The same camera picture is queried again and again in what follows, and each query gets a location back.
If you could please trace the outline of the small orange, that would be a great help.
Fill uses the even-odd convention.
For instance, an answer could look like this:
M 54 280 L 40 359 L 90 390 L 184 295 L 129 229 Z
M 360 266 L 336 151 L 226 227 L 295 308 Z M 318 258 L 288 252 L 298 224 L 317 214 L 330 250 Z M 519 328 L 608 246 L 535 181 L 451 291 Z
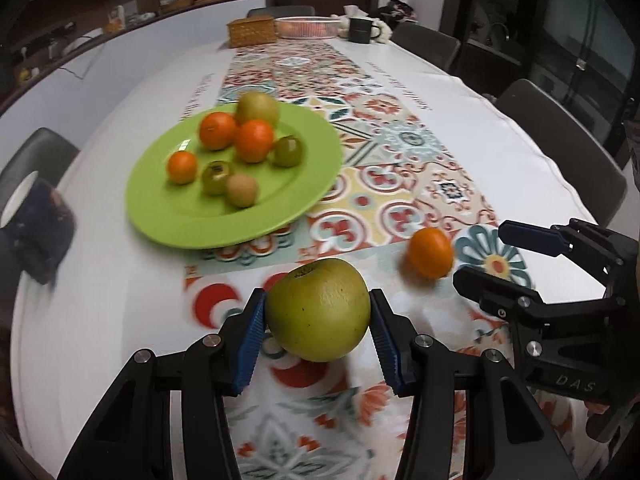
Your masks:
M 454 266 L 454 250 L 440 229 L 424 228 L 413 233 L 407 248 L 413 270 L 428 280 L 444 278 Z

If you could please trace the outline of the large green apple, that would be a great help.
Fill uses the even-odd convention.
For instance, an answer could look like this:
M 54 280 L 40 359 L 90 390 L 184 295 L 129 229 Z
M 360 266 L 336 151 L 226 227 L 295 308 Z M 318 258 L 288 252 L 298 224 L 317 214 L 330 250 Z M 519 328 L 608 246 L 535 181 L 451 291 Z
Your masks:
M 354 350 L 371 314 L 369 291 L 348 262 L 327 258 L 288 272 L 267 292 L 265 317 L 287 352 L 310 362 L 331 362 Z

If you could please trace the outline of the green tomato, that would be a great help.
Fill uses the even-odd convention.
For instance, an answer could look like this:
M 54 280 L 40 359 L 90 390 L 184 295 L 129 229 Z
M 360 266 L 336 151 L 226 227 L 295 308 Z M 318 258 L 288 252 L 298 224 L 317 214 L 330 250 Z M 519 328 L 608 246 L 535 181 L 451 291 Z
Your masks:
M 203 192 L 210 196 L 219 196 L 226 192 L 227 181 L 233 174 L 233 168 L 224 160 L 210 162 L 201 174 Z
M 300 144 L 296 136 L 284 136 L 273 144 L 273 162 L 279 167 L 295 167 L 299 164 L 302 156 L 302 144 Z

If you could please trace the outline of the brown kiwi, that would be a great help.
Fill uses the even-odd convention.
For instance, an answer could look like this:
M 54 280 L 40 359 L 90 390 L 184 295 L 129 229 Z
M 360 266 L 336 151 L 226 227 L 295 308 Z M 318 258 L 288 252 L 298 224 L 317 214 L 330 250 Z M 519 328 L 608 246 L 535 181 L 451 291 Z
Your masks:
M 259 185 L 248 174 L 232 174 L 227 181 L 226 200 L 236 208 L 248 208 L 254 205 L 259 194 Z

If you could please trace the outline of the orange mandarin front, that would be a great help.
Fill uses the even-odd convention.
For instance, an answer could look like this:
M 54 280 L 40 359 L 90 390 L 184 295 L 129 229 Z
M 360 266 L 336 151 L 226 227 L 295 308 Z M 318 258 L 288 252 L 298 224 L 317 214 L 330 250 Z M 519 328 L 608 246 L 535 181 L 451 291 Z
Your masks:
M 189 151 L 176 151 L 167 159 L 166 174 L 173 184 L 189 184 L 198 175 L 198 159 Z

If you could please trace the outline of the orange mandarin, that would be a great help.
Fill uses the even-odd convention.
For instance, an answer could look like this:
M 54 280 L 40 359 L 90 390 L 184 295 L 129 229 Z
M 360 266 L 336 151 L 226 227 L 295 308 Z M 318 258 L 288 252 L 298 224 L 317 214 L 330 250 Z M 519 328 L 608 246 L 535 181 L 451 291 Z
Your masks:
M 166 174 L 173 184 L 189 184 L 198 175 L 198 159 L 189 151 L 176 151 L 167 159 Z
M 198 137 L 204 148 L 221 151 L 232 143 L 238 125 L 234 117 L 225 112 L 213 112 L 203 117 L 198 126 Z

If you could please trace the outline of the green tomato front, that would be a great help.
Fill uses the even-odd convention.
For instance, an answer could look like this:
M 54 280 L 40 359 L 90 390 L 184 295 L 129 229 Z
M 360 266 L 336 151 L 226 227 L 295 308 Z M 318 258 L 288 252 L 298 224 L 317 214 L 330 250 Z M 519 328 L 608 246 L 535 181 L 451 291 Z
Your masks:
M 201 174 L 203 192 L 210 196 L 219 196 L 226 192 L 227 181 L 233 174 L 233 168 L 224 160 L 210 162 Z

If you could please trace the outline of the large orange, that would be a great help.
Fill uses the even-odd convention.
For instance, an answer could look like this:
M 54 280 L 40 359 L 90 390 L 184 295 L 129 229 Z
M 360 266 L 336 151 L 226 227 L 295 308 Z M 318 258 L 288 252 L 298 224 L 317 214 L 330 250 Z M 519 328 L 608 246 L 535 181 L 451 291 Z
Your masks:
M 248 164 L 263 162 L 271 151 L 274 139 L 272 125 L 262 119 L 252 119 L 239 126 L 234 147 L 239 159 Z

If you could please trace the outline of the yellow pear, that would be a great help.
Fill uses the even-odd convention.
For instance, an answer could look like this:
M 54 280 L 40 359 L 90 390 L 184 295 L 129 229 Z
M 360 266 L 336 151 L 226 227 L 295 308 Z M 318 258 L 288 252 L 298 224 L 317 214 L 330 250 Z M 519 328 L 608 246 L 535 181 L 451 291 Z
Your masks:
M 280 104 L 269 94 L 257 91 L 245 92 L 238 99 L 234 117 L 239 125 L 259 119 L 276 128 L 280 122 Z

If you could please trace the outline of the white kitchen counter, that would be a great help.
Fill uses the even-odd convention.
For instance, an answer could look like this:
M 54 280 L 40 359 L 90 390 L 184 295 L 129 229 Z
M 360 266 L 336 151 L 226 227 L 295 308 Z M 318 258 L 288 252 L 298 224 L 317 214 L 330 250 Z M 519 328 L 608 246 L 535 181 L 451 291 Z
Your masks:
M 83 44 L 1 114 L 1 157 L 9 157 L 40 127 L 81 146 L 141 81 L 187 50 L 224 41 L 229 22 L 265 4 L 222 0 Z

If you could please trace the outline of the grey chair right near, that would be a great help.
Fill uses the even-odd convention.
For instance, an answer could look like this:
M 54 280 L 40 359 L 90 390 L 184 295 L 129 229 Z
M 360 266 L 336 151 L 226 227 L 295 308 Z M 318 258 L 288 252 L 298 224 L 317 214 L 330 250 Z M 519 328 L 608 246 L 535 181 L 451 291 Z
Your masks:
M 510 84 L 495 107 L 516 122 L 559 167 L 590 214 L 607 226 L 627 193 L 623 170 L 597 139 L 528 79 Z

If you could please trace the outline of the patterned table runner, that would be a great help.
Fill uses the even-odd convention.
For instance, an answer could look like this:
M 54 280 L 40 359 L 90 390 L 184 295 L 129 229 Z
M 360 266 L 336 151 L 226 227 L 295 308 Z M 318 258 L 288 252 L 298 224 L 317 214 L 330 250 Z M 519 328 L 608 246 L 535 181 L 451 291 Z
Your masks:
M 407 266 L 412 234 L 443 232 L 457 264 L 526 286 L 552 270 L 498 239 L 504 219 L 548 226 L 586 214 L 576 188 L 532 138 L 460 79 L 394 44 L 284 40 L 263 47 L 198 49 L 202 79 L 193 115 L 250 90 L 311 110 L 340 138 L 342 168 L 305 217 L 228 248 L 190 258 L 193 313 L 215 322 L 244 295 L 319 258 L 350 262 L 390 304 L 450 348 L 509 352 L 501 322 L 460 298 L 449 278 L 429 282 Z M 313 363 L 272 337 L 230 426 L 247 479 L 390 479 L 410 403 L 383 382 L 372 341 L 346 358 Z

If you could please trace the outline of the grey chair right far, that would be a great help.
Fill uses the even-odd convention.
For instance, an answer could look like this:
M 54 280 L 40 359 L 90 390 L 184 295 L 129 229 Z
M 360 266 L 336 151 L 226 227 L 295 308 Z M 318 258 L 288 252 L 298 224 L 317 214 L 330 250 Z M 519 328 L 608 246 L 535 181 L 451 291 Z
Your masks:
M 409 22 L 400 23 L 390 41 L 445 72 L 450 69 L 461 47 L 457 38 Z

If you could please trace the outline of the dark blue mug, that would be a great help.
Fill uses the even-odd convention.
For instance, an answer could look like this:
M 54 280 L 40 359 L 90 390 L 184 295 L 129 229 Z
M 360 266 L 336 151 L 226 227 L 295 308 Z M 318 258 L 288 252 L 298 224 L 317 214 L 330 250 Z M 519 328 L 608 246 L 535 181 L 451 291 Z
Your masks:
M 72 244 L 76 218 L 60 192 L 37 170 L 10 195 L 1 214 L 1 232 L 23 272 L 41 285 L 55 278 Z

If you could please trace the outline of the green plate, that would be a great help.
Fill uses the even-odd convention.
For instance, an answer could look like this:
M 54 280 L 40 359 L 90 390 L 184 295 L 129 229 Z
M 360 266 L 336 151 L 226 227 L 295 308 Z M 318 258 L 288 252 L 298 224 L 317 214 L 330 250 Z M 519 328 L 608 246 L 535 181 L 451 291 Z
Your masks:
M 180 249 L 219 248 L 270 234 L 318 205 L 342 166 L 338 133 L 305 107 L 283 103 L 275 127 L 251 122 L 239 139 L 206 136 L 218 106 L 154 140 L 130 172 L 130 223 Z

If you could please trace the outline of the black mug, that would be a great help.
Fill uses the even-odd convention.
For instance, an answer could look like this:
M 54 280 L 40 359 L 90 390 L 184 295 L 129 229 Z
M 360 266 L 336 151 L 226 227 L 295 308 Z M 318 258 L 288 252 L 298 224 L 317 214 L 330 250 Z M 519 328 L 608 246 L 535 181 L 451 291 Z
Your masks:
M 373 18 L 350 18 L 347 39 L 354 44 L 370 44 L 382 34 L 380 26 Z

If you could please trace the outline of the grey chair left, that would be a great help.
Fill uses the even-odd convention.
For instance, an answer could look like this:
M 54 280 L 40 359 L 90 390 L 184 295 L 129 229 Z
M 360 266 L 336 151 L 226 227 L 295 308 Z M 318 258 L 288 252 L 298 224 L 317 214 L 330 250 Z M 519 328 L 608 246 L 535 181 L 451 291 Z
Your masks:
M 78 153 L 78 148 L 60 134 L 48 128 L 37 129 L 1 171 L 1 206 L 33 171 L 50 184 L 59 184 Z

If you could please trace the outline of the white plush toy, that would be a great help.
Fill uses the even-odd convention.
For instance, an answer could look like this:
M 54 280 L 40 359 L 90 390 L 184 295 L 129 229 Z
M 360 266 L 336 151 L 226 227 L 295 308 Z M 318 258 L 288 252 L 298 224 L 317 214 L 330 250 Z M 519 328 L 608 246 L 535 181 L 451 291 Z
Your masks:
M 344 14 L 338 18 L 337 35 L 354 44 L 387 44 L 392 29 L 379 18 L 371 18 L 358 6 L 344 6 Z

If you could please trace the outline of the pink plastic tray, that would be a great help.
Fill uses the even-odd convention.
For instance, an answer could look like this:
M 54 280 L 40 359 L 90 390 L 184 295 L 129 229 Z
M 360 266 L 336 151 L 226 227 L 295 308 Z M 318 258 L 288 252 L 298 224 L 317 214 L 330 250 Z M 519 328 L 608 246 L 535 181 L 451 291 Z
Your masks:
M 276 18 L 277 35 L 283 39 L 331 39 L 338 35 L 339 18 L 288 16 Z

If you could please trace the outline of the wicker basket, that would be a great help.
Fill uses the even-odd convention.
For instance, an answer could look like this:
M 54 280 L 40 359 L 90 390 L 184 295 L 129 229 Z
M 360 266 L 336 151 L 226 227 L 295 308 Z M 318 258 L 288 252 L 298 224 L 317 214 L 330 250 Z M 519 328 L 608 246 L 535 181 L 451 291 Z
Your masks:
M 256 15 L 239 18 L 227 24 L 228 44 L 230 48 L 274 44 L 278 37 L 276 23 L 269 15 Z

